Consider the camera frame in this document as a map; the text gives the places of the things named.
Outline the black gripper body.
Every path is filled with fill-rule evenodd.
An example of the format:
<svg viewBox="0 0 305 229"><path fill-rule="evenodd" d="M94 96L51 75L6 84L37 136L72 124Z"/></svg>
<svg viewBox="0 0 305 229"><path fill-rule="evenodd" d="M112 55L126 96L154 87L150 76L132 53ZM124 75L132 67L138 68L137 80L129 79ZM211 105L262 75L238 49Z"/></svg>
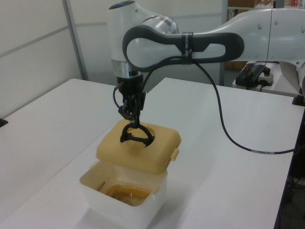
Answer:
<svg viewBox="0 0 305 229"><path fill-rule="evenodd" d="M119 92L122 94L123 98L139 94L142 91L143 74L131 78L117 77L117 83L120 84L121 82L122 84L119 86Z"/></svg>

